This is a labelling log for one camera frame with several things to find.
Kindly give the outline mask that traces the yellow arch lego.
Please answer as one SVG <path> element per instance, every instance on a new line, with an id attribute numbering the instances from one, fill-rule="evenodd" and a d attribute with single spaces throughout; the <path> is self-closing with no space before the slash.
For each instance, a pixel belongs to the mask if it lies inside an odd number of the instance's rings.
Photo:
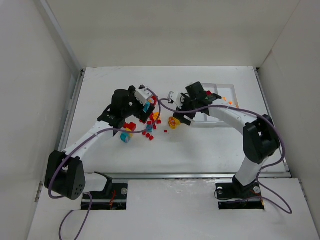
<path id="1" fill-rule="evenodd" d="M 153 120 L 156 120 L 156 119 L 160 120 L 161 118 L 159 117 L 159 112 L 154 112 L 152 115 L 152 118 L 153 118 Z"/>

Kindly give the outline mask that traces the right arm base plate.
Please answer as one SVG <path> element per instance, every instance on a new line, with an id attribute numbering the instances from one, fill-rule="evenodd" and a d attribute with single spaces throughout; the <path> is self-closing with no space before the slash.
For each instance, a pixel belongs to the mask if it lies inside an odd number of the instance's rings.
<path id="1" fill-rule="evenodd" d="M 219 210 L 265 209 L 261 188 L 257 182 L 239 191 L 232 182 L 218 182 L 215 184 L 214 196 L 218 200 Z"/>

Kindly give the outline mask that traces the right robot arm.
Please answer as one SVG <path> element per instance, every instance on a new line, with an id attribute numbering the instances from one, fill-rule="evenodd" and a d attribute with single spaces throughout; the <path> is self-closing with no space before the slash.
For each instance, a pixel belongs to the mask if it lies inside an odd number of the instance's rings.
<path id="1" fill-rule="evenodd" d="M 223 184 L 220 189 L 225 199 L 247 198 L 264 163 L 280 147 L 272 119 L 266 114 L 259 117 L 240 111 L 222 96 L 206 91 L 200 82 L 185 89 L 185 93 L 171 91 L 168 94 L 169 103 L 176 104 L 175 121 L 189 126 L 196 113 L 202 113 L 219 119 L 242 135 L 245 158 L 232 183 Z"/>

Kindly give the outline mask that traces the teal yellow lego stack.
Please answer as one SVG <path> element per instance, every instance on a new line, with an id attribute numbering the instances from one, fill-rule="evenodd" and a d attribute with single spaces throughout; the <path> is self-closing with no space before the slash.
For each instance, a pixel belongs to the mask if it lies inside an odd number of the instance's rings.
<path id="1" fill-rule="evenodd" d="M 132 134 L 132 130 L 129 128 L 125 129 L 125 132 L 122 132 L 120 135 L 120 139 L 124 142 L 124 143 L 128 143 L 133 137 Z"/>

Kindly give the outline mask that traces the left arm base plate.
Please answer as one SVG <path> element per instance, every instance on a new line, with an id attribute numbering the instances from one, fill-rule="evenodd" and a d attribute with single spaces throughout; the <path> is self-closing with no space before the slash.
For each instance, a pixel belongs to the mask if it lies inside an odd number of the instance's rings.
<path id="1" fill-rule="evenodd" d="M 127 209 L 128 182 L 113 182 L 107 192 L 92 191 L 91 211 L 122 211 Z"/>

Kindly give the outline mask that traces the red flower lego block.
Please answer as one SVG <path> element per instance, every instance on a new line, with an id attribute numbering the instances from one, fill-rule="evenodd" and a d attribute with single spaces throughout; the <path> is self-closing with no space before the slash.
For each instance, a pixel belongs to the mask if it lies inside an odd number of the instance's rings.
<path id="1" fill-rule="evenodd" d="M 156 106 L 158 102 L 157 98 L 154 95 L 148 101 L 154 106 Z"/>

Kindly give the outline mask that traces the small teal lego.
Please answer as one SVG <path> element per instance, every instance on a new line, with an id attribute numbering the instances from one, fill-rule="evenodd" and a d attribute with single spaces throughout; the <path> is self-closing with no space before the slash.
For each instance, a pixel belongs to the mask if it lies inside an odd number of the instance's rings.
<path id="1" fill-rule="evenodd" d="M 148 125 L 147 127 L 146 127 L 146 132 L 147 133 L 151 133 L 153 131 L 153 127 L 151 126 L 151 125 Z"/>

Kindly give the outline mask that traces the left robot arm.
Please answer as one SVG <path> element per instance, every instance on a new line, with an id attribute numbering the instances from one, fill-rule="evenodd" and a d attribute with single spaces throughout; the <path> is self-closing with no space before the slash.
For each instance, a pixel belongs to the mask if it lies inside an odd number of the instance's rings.
<path id="1" fill-rule="evenodd" d="M 125 128 L 125 121 L 134 116 L 146 122 L 155 110 L 150 102 L 154 96 L 151 89 L 143 86 L 115 90 L 111 103 L 85 135 L 66 149 L 54 150 L 49 155 L 44 182 L 49 197 L 76 200 L 90 192 L 106 194 L 112 178 L 98 171 L 87 173 L 84 162 L 117 133 L 135 134 Z"/>

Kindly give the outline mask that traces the red lego brick pair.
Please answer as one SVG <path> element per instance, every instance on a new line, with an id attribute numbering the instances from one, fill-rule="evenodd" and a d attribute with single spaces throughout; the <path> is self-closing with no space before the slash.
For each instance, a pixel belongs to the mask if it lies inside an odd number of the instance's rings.
<path id="1" fill-rule="evenodd" d="M 150 141 L 152 141 L 152 140 L 154 139 L 154 136 L 151 135 L 150 133 L 147 133 L 145 136 L 146 136 Z"/>

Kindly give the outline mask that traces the aluminium rail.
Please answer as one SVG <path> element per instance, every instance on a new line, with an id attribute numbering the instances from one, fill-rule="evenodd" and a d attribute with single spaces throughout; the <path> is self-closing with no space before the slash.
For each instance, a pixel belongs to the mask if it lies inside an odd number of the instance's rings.
<path id="1" fill-rule="evenodd" d="M 106 173 L 114 179 L 232 179 L 234 173 Z"/>

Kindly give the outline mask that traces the teal long lego brick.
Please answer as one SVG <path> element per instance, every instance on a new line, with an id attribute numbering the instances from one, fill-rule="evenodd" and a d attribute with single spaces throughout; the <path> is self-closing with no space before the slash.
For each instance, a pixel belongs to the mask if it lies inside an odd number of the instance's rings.
<path id="1" fill-rule="evenodd" d="M 150 106 L 151 106 L 151 103 L 147 101 L 144 105 L 143 111 L 146 113 L 149 110 Z"/>

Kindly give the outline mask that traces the yellow butterfly lego block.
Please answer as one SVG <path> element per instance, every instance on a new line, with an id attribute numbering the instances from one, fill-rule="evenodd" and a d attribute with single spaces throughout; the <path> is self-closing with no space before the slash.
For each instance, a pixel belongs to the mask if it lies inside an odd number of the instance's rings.
<path id="1" fill-rule="evenodd" d="M 176 129 L 180 124 L 181 124 L 181 122 L 178 119 L 176 119 L 175 117 L 170 116 L 168 118 L 168 125 L 171 129 L 173 129 L 173 130 Z"/>

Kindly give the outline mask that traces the red stepped lego block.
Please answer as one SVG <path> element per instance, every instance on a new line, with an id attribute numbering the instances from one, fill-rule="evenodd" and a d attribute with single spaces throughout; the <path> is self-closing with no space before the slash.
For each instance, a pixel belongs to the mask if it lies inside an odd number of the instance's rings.
<path id="1" fill-rule="evenodd" d="M 134 122 L 130 122 L 130 123 L 125 122 L 123 125 L 123 128 L 126 131 L 134 132 L 137 129 L 137 125 Z"/>

